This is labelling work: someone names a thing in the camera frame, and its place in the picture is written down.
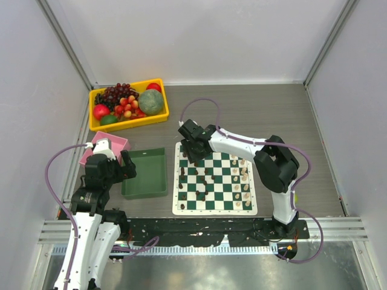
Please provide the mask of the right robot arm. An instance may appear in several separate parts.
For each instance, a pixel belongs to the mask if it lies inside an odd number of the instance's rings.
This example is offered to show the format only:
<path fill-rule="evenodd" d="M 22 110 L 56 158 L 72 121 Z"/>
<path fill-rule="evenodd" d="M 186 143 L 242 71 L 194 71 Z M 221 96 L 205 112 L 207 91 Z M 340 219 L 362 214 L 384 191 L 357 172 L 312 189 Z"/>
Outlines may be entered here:
<path fill-rule="evenodd" d="M 191 119 L 180 121 L 178 132 L 183 136 L 183 152 L 191 164 L 214 152 L 228 153 L 253 163 L 261 183 L 272 194 L 275 234 L 287 238 L 295 232 L 299 213 L 295 210 L 291 189 L 299 163 L 281 138 L 275 135 L 266 140 L 249 138 L 213 124 L 203 128 Z"/>

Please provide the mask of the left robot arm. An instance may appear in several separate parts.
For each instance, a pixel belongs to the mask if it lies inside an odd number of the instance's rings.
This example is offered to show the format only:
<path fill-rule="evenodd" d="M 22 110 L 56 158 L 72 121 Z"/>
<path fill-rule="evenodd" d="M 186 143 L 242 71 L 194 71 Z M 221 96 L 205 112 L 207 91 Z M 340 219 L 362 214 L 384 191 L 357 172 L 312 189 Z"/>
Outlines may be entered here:
<path fill-rule="evenodd" d="M 64 210 L 71 230 L 54 289 L 100 289 L 113 245 L 128 236 L 125 212 L 105 208 L 111 187 L 137 175 L 128 151 L 120 154 L 123 165 L 106 153 L 87 158 L 81 185 L 71 197 L 71 207 Z"/>

